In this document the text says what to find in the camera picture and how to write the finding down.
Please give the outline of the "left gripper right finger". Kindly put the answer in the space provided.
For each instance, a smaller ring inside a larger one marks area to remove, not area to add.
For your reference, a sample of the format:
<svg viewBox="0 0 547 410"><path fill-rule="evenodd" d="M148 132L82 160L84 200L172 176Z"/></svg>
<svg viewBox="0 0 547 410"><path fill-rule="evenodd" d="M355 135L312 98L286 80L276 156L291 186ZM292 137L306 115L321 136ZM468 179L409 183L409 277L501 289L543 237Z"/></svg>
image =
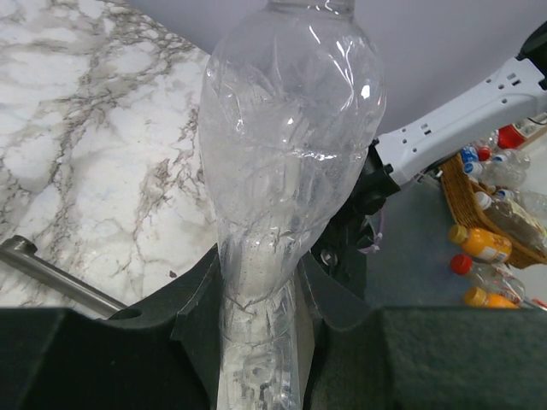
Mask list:
<svg viewBox="0 0 547 410"><path fill-rule="evenodd" d="M297 274L315 326L307 409L543 409L539 309L373 309L313 258Z"/></svg>

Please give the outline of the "clear plastic bottle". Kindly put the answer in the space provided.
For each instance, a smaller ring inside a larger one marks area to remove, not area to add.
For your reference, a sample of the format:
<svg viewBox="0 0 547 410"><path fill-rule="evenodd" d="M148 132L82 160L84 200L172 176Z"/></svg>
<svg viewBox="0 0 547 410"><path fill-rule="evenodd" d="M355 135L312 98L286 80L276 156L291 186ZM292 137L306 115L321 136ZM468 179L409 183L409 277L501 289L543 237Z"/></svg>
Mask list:
<svg viewBox="0 0 547 410"><path fill-rule="evenodd" d="M385 112L351 1L270 1L216 45L198 136L223 277L219 409L298 409L297 263L349 198Z"/></svg>

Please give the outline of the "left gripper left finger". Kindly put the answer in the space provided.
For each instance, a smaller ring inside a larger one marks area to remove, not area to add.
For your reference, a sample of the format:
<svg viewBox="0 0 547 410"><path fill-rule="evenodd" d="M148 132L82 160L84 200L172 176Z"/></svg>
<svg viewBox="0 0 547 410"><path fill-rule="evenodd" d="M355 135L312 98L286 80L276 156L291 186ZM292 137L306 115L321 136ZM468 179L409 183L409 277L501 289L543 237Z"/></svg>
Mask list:
<svg viewBox="0 0 547 410"><path fill-rule="evenodd" d="M211 409L219 376L218 254L109 319L1 312L4 409Z"/></svg>

